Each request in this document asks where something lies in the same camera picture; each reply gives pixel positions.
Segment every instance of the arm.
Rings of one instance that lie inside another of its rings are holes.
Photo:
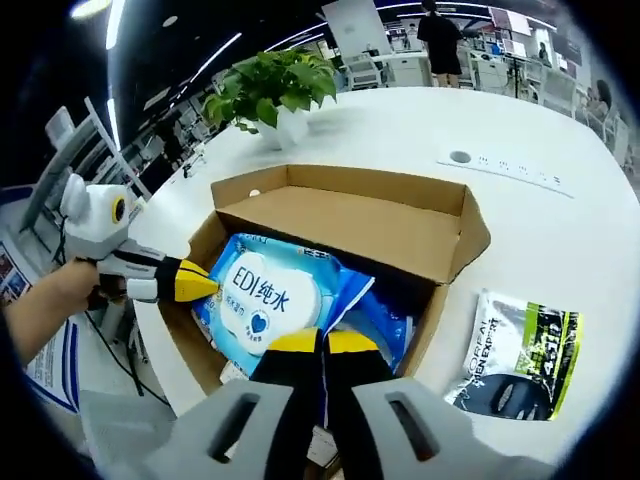
[[[7,325],[22,365],[33,360],[69,316],[86,310],[87,297],[98,284],[95,266],[73,260],[7,307]]]

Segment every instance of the poster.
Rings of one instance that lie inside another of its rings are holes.
[[[13,242],[0,241],[2,307],[28,292],[38,278]],[[77,352],[78,326],[67,320],[26,368],[29,383],[38,396],[69,413],[78,413]]]

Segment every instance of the green leaves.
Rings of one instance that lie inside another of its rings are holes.
[[[258,100],[256,113],[258,114],[258,119],[270,127],[276,128],[278,126],[278,110],[276,110],[270,98],[261,98]]]
[[[255,135],[256,133],[258,133],[258,129],[257,128],[252,128],[249,125],[247,125],[246,123],[243,122],[237,122],[236,126],[242,130],[243,132],[249,132],[252,135]]]
[[[335,69],[330,62],[301,50],[259,52],[236,63],[224,78],[219,95],[204,102],[203,116],[210,125],[233,121],[244,132],[257,133],[241,120],[276,128],[279,105],[291,112],[322,106],[324,97],[336,98]]]
[[[322,75],[317,78],[315,84],[322,92],[331,95],[334,100],[336,99],[336,84],[333,82],[333,77]]]
[[[309,110],[311,108],[311,100],[309,99],[309,95],[304,92],[295,92],[291,91],[285,93],[280,98],[280,103],[282,103],[289,111],[292,113],[295,112],[298,108],[303,110]]]

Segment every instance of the cardboard box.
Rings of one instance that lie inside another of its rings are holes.
[[[420,365],[448,284],[490,243],[469,188],[444,180],[287,165],[223,180],[211,189],[216,211],[191,239],[189,260],[210,270],[229,237],[246,232],[326,251],[375,276],[422,312],[400,366],[403,375]],[[160,311],[203,390],[218,388],[226,359],[211,348],[189,307],[162,303]]]

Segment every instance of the power outlet strip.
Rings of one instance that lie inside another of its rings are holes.
[[[448,157],[438,160],[438,163],[511,178],[519,182],[528,183],[559,193],[569,198],[574,198],[567,190],[565,182],[559,176],[532,169],[525,165],[496,160],[484,155],[472,155],[461,151],[451,152]]]

